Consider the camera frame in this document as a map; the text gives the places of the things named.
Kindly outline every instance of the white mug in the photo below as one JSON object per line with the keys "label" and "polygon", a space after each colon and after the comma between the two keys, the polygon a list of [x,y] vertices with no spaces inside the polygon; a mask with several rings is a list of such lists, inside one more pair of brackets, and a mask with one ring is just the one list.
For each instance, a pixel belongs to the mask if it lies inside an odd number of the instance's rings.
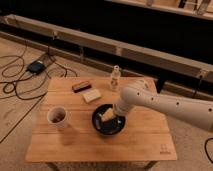
{"label": "white mug", "polygon": [[47,120],[58,130],[63,130],[68,126],[68,113],[64,107],[54,107],[47,113]]}

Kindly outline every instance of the coffee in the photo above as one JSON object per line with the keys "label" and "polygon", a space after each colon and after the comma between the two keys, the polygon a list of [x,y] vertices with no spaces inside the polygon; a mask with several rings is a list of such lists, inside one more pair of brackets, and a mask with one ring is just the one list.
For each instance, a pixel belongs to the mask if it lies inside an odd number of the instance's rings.
{"label": "coffee", "polygon": [[52,119],[53,123],[61,122],[64,119],[65,115],[63,113],[58,113],[55,118]]}

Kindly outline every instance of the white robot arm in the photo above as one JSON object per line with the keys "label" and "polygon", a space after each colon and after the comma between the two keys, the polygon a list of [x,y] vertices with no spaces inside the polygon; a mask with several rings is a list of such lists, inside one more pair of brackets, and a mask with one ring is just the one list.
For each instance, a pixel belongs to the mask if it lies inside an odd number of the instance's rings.
{"label": "white robot arm", "polygon": [[213,102],[160,95],[149,91],[145,80],[138,80],[121,90],[113,112],[126,116],[134,106],[144,106],[196,127],[213,132]]}

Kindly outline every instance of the concrete floor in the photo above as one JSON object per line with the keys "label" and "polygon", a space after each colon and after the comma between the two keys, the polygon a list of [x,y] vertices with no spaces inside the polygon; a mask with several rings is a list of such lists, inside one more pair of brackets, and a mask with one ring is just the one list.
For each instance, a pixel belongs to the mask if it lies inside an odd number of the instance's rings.
{"label": "concrete floor", "polygon": [[[0,56],[3,55],[17,55],[23,51],[23,45],[10,42],[0,38]],[[26,63],[30,63],[42,54],[41,51],[28,48],[24,59]],[[9,62],[11,59],[0,58],[0,67]],[[109,73],[72,62],[63,58],[57,57],[57,62],[62,63],[77,71],[79,76],[109,76]],[[13,73],[18,68],[8,70],[7,74]],[[27,84],[20,84],[19,91],[33,88],[39,84],[44,75],[29,81]],[[30,95],[37,95],[47,89],[48,81],[41,88],[41,90]],[[2,86],[0,86],[0,97],[3,97]],[[19,118],[26,113],[27,110],[35,103],[35,100],[21,101],[16,97],[8,100],[0,100],[0,139],[12,128]],[[8,136],[8,138],[0,144],[0,170],[1,171],[31,171],[31,170],[50,170],[46,164],[26,163],[25,154],[30,143],[31,131],[36,122],[36,115],[39,110],[39,105],[30,112],[30,114],[18,125],[18,127]],[[200,129],[194,128],[181,121],[177,121],[168,117],[169,127],[176,146],[178,160],[165,161],[157,163],[152,171],[210,171],[213,170],[213,165],[207,160],[204,153],[204,141],[213,134],[204,132]],[[209,144],[210,153],[213,154],[213,143]],[[59,168],[65,170],[142,170],[142,163],[59,163]]]}

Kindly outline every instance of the wooden table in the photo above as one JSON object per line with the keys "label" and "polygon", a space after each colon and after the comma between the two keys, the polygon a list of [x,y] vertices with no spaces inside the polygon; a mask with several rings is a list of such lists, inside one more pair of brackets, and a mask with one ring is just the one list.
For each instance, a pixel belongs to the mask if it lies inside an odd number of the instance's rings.
{"label": "wooden table", "polygon": [[[125,86],[138,78],[121,78]],[[146,79],[152,91],[154,81]],[[102,98],[86,104],[82,94],[72,92],[72,85],[90,81]],[[93,111],[102,104],[114,103],[119,92],[109,89],[109,78],[53,78],[38,114],[37,124],[26,154],[27,162],[135,162],[177,160],[175,147],[163,114],[135,107],[125,128],[117,135],[103,136],[92,125]],[[58,131],[48,124],[46,115],[54,106],[64,106],[70,113],[69,127]]]}

